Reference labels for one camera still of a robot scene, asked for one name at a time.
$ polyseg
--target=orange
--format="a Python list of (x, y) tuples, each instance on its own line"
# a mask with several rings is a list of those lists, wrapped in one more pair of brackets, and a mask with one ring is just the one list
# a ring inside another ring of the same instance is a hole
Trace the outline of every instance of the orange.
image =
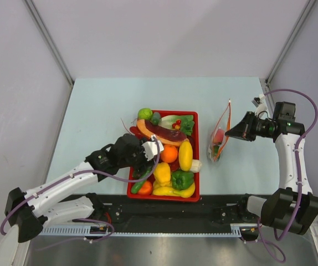
[(178, 156), (177, 148), (174, 145), (165, 144), (164, 150), (160, 154), (160, 159), (166, 163), (175, 162)]

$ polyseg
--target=white table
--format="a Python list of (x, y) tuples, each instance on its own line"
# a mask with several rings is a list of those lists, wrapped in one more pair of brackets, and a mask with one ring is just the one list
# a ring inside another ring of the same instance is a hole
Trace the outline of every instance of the white table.
[[(199, 119), (200, 194), (271, 194), (279, 184), (272, 139), (229, 139), (218, 163), (207, 158), (208, 138), (232, 100), (232, 126), (262, 93), (258, 78), (77, 79), (55, 148), (47, 182), (71, 170), (94, 150), (126, 133), (140, 108), (196, 111)], [(128, 177), (122, 169), (119, 177)], [(125, 194), (127, 183), (107, 178), (77, 193)]]

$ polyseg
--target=plastic bag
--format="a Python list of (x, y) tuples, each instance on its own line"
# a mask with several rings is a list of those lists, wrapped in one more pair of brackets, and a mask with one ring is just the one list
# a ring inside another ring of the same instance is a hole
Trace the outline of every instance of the plastic bag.
[(211, 138), (208, 141), (207, 155), (212, 162), (217, 162), (222, 154), (222, 151), (227, 144), (229, 137), (225, 136), (225, 132), (230, 130), (230, 114), (231, 100), (228, 101), (228, 106), (223, 115), (219, 118), (216, 127), (214, 128)]

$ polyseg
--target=red tray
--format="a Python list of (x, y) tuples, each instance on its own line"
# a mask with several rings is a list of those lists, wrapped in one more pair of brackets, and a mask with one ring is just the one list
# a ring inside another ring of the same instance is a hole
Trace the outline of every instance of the red tray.
[[(189, 111), (161, 111), (161, 110), (153, 110), (153, 112), (158, 112), (162, 117), (166, 115), (193, 115), (194, 127), (192, 130), (192, 138), (194, 139), (194, 147), (193, 147), (193, 158), (199, 160), (199, 147), (198, 147), (198, 114), (196, 112)], [(133, 168), (130, 168), (130, 176), (129, 179), (132, 178)], [(150, 182), (154, 182), (154, 176), (151, 175), (148, 180)], [(131, 193), (132, 186), (134, 183), (128, 183), (127, 186), (127, 196), (128, 198), (137, 198), (141, 200), (160, 200), (160, 201), (185, 201), (185, 202), (197, 202), (200, 198), (199, 196), (199, 173), (194, 174), (194, 184), (195, 191), (194, 194), (190, 198), (182, 198), (182, 197), (171, 197), (171, 196), (155, 196), (155, 195), (138, 195)]]

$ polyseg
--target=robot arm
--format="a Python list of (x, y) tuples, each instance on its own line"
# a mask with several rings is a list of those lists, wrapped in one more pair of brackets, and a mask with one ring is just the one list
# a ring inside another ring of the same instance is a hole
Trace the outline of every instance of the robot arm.
[[(42, 186), (22, 192), (20, 188), (10, 191), (5, 214), (11, 226), (19, 226), (19, 243), (36, 237), (44, 227), (78, 218), (102, 216), (103, 204), (93, 193), (74, 201), (61, 202), (76, 190), (95, 184), (106, 178), (93, 170), (114, 175), (119, 169), (132, 166), (138, 175), (153, 166), (153, 158), (163, 151), (163, 145), (157, 141), (139, 140), (125, 134), (115, 144), (109, 144), (94, 151), (84, 162), (56, 180)], [(21, 202), (29, 199), (22, 207), (14, 210)]]
[[(272, 119), (263, 120), (259, 114), (247, 112), (242, 121), (225, 135), (245, 141), (254, 141), (256, 136), (273, 139), (279, 155), (279, 189), (268, 200), (249, 196), (246, 210), (261, 217), (263, 225), (283, 230), (292, 217), (298, 197), (298, 166), (294, 148), (305, 132), (304, 125), (295, 122), (295, 104), (292, 103), (276, 103)], [(318, 215), (318, 197), (312, 195), (305, 170), (304, 143), (305, 140), (302, 139), (299, 144), (302, 198), (289, 228), (289, 232), (296, 234), (304, 234)]]

